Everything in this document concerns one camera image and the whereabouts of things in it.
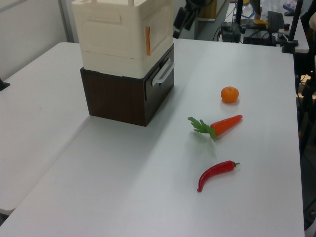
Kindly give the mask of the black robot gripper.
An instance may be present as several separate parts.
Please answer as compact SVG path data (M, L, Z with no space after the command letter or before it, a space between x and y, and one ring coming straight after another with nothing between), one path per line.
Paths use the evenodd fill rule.
M173 23L173 26L175 28L175 30L173 31L173 37L178 38L183 27L185 30L190 31L195 20L194 11L200 12L203 8L211 5L212 3L213 0L186 0L186 4L189 5L189 9L191 10L191 12L189 12L185 17L185 8L179 8Z

